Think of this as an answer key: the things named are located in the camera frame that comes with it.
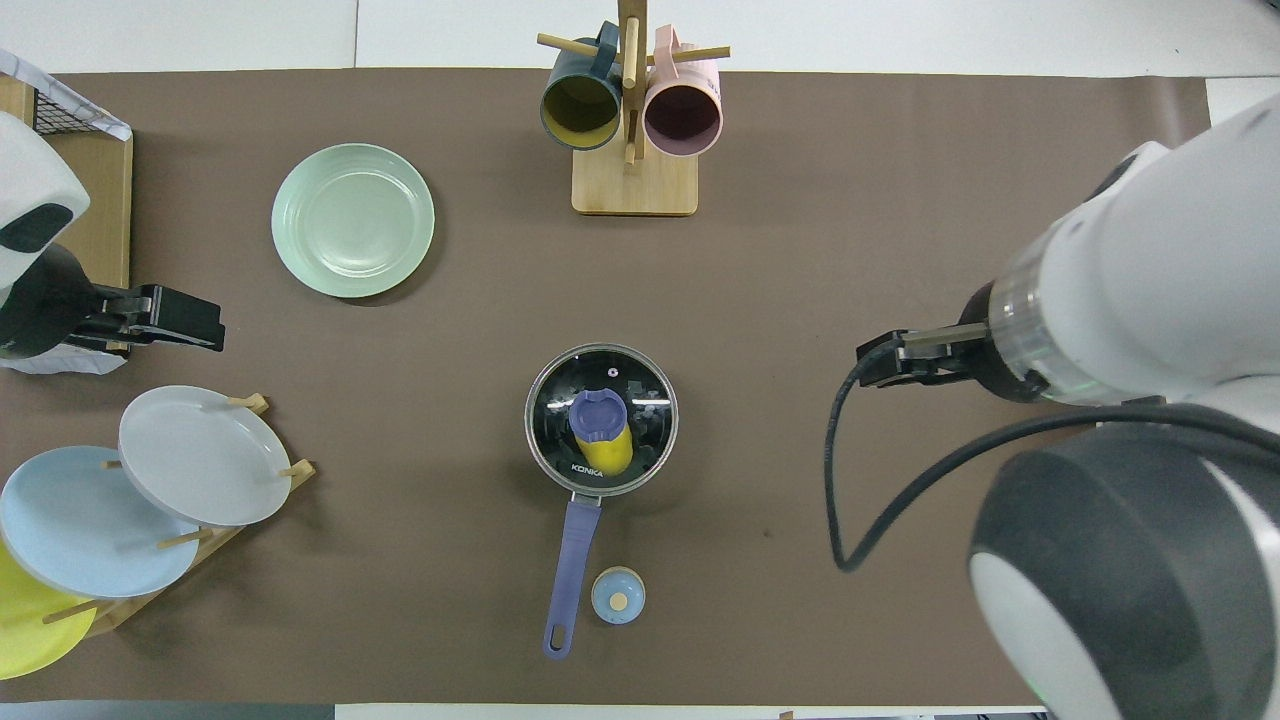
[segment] mug holder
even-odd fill
[[[595,150],[573,151],[571,200],[584,215],[663,215],[685,217],[698,210],[698,158],[676,158],[654,149],[640,128],[640,110],[646,90],[648,1],[618,0],[618,27],[622,31],[622,117],[621,127],[609,142]],[[593,50],[588,45],[539,35],[538,42],[575,53]],[[728,47],[695,50],[696,58],[727,58]]]

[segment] purple bottle cap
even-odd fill
[[[612,389],[584,389],[568,409],[568,427],[582,442],[614,439],[627,427],[627,404]]]

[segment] black cable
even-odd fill
[[[840,424],[840,413],[845,405],[845,397],[856,383],[867,366],[879,360],[886,354],[896,351],[901,346],[901,340],[890,340],[863,356],[849,373],[845,383],[836,393],[836,401],[831,409],[831,420],[827,424],[827,443],[823,448],[824,480],[827,491],[827,529],[831,536],[831,552],[835,556],[836,566],[845,573],[852,573],[867,560],[872,548],[879,542],[890,525],[902,514],[915,498],[924,491],[941,480],[956,468],[969,460],[1015,439],[1079,425],[1093,425],[1096,423],[1152,423],[1161,425],[1178,425],[1204,430],[1224,436],[1235,441],[1245,442],[1254,447],[1280,455],[1280,436],[1270,433],[1244,420],[1238,420],[1225,413],[1219,413],[1208,407],[1185,405],[1117,405],[1106,407],[1083,407],[1069,410],[1057,415],[1044,418],[1032,418],[1020,423],[1014,423],[998,430],[987,433],[956,448],[950,455],[934,462],[931,468],[920,473],[902,492],[897,493],[872,527],[863,534],[861,541],[854,551],[845,557],[844,543],[840,536],[840,519],[836,515],[836,483],[835,483],[835,443],[836,428]]]

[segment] wooden peg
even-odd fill
[[[72,615],[79,615],[81,612],[88,612],[90,610],[97,610],[100,607],[106,607],[110,603],[111,603],[111,601],[109,601],[109,600],[86,600],[84,602],[82,602],[79,605],[73,605],[72,607],[68,607],[67,610],[59,610],[58,612],[50,612],[49,615],[45,615],[44,618],[41,618],[40,621],[44,623],[45,625],[51,625],[51,624],[54,624],[54,623],[56,623],[59,620],[65,620],[65,619],[70,618]]]
[[[586,55],[588,58],[595,58],[594,45],[588,45],[576,40],[564,40],[563,37],[556,37],[554,35],[547,35],[545,32],[538,33],[538,44],[554,47],[557,50],[568,50],[570,53],[577,53],[579,55]]]
[[[632,18],[627,18],[627,27],[631,26],[631,19]],[[636,18],[636,27],[637,27],[637,31],[639,31],[639,18]],[[539,32],[538,33],[538,44],[539,45],[545,45],[547,47],[554,47],[557,50],[568,50],[570,53],[577,53],[579,55],[586,55],[588,58],[595,58],[595,46],[594,45],[588,45],[585,42],[579,42],[576,40],[566,40],[563,37],[557,37],[554,35],[547,35],[545,32]],[[635,44],[635,46],[639,50],[639,46],[640,46],[639,45],[639,32],[636,33],[636,44]],[[675,53],[671,54],[671,59],[675,60],[676,63],[691,63],[694,60],[719,60],[722,58],[730,58],[730,56],[732,56],[732,51],[731,51],[731,49],[730,49],[728,45],[717,45],[716,47],[698,47],[695,50],[677,50],[677,51],[675,51]],[[626,46],[625,45],[623,45],[623,51],[618,53],[613,58],[613,61],[618,63],[620,65],[622,65],[623,72],[626,72],[626,68],[628,65],[631,65],[631,63],[627,61]],[[649,65],[649,67],[654,65],[655,60],[653,59],[653,55],[645,55],[644,64]],[[636,68],[636,69],[637,69],[636,77],[639,77],[639,68]],[[634,83],[632,85],[627,85],[626,79],[627,78],[623,74],[622,76],[622,86],[623,87],[627,87],[627,88],[635,87]]]
[[[636,86],[636,76],[640,73],[636,59],[640,56],[640,18],[627,18],[627,32],[622,40],[622,87],[631,90]]]
[[[178,536],[175,538],[169,538],[169,539],[160,541],[160,542],[156,543],[156,550],[166,550],[166,548],[170,548],[170,547],[173,547],[175,544],[182,544],[184,542],[191,542],[191,541],[197,541],[197,539],[205,539],[205,538],[211,538],[211,537],[214,537],[214,529],[212,528],[200,528],[198,530],[192,532],[192,533],[187,533],[187,534],[183,534],[183,536]]]
[[[676,63],[691,63],[694,60],[717,60],[719,58],[728,58],[730,49],[728,45],[721,45],[718,47],[698,47],[694,50],[677,50],[671,54],[671,59]],[[645,58],[650,65],[653,64],[653,55]]]
[[[260,392],[255,392],[248,397],[228,397],[227,402],[236,405],[238,407],[247,407],[250,413],[255,415],[261,415],[262,413],[266,413],[266,409],[271,406],[271,404],[268,402],[266,398],[262,397],[262,393]]]
[[[311,461],[306,460],[306,459],[298,460],[297,462],[294,462],[289,468],[285,468],[284,470],[280,470],[279,473],[276,473],[276,475],[279,475],[282,478],[292,478],[293,479],[293,487],[289,488],[289,489],[297,488],[302,483],[305,483],[308,479],[311,479],[311,477],[315,475],[315,474],[316,474],[315,465],[312,465]]]

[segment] brown tabletop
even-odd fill
[[[1001,457],[913,506],[855,575],[831,560],[822,438],[854,348],[969,295],[1144,140],[1208,124],[1203,82],[723,76],[691,218],[585,218],[539,127],[540,70],[73,76],[137,131],[133,279],[221,305],[223,354],[150,347],[108,377],[0,373],[0,470],[115,445],[138,393],[270,396],[320,474],[114,633],[0,700],[1010,705],[1034,702],[978,612],[969,532]],[[426,178],[436,231],[401,287],[342,301],[271,243],[291,168],[349,141]],[[621,342],[680,398],[666,468],[609,498],[588,580],[648,605],[539,650],[568,493],[521,413],[543,365]],[[846,534],[915,473],[1044,407],[974,384],[855,391]]]

